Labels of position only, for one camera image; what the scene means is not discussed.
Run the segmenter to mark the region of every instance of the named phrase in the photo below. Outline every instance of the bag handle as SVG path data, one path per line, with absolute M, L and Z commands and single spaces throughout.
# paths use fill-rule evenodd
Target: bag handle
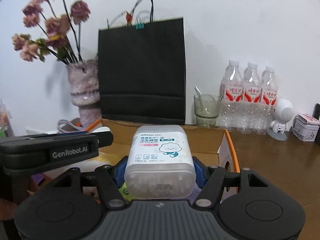
M 133 19 L 133 14 L 134 14 L 134 11 L 135 9 L 137 8 L 137 6 L 142 2 L 143 0 L 137 0 L 137 2 L 135 3 L 133 9 L 131 10 L 130 12 L 130 17 Z M 150 22 L 153 22 L 153 11 L 154 11 L 154 8 L 153 8 L 153 0 L 150 0 L 151 1 L 151 11 L 150 11 Z M 116 20 L 118 20 L 120 17 L 122 17 L 123 15 L 125 14 L 128 14 L 127 11 L 123 11 L 121 12 L 119 15 L 117 15 L 110 23 L 109 23 L 109 20 L 107 19 L 107 25 L 108 25 L 108 29 L 110 29 L 110 27 L 116 22 Z
M 133 14 L 134 14 L 134 10 L 137 8 L 137 6 L 142 2 L 143 0 L 137 0 L 136 4 L 134 5 L 133 9 L 131 10 L 130 14 L 133 18 Z M 151 1 L 151 11 L 150 11 L 150 22 L 153 22 L 153 11 L 154 11 L 154 8 L 153 8 L 153 0 L 150 0 Z

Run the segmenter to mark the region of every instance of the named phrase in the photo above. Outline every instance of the pink vase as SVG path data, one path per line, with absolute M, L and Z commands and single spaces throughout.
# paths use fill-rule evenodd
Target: pink vase
M 71 102 L 79 107 L 81 125 L 88 127 L 102 118 L 97 104 L 100 101 L 98 62 L 91 59 L 84 63 L 71 63 L 67 70 Z

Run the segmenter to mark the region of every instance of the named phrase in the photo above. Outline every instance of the gray gripper base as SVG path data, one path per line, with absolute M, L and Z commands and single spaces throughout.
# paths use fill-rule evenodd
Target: gray gripper base
M 109 212 L 85 240 L 236 240 L 209 211 L 187 201 L 133 201 L 126 210 Z

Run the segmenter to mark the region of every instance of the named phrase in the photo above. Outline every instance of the black paper bag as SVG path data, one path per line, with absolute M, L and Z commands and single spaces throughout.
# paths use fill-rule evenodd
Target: black paper bag
M 98 68 L 103 118 L 185 123 L 183 18 L 100 30 Z

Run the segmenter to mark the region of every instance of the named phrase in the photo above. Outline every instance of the brown table surface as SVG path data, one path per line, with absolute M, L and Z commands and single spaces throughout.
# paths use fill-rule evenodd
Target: brown table surface
M 286 141 L 237 131 L 230 135 L 240 168 L 255 170 L 303 206 L 306 223 L 298 239 L 320 239 L 320 146 L 292 132 Z

